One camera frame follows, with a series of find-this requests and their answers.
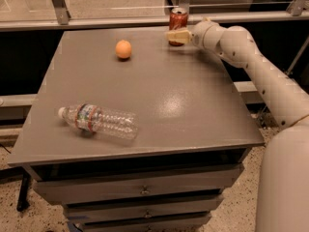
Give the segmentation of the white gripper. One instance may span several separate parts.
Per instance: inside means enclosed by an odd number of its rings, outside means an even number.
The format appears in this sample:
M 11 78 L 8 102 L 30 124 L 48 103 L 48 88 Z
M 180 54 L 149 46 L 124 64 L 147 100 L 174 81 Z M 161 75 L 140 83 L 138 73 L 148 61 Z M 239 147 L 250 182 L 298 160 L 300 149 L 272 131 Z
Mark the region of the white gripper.
M 205 19 L 194 25 L 191 32 L 186 28 L 170 30 L 165 33 L 165 38 L 173 44 L 188 44 L 192 41 L 195 46 L 204 49 L 204 37 L 213 25 L 213 21 Z

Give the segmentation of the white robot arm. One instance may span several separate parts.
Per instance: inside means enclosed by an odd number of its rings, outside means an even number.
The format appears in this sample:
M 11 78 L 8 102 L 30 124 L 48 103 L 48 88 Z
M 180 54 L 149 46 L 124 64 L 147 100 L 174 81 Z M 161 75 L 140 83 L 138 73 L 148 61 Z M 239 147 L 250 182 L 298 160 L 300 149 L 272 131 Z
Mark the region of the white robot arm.
M 260 52 L 243 27 L 203 20 L 170 30 L 166 38 L 209 50 L 248 74 L 281 128 L 264 152 L 255 232 L 309 232 L 309 95 Z

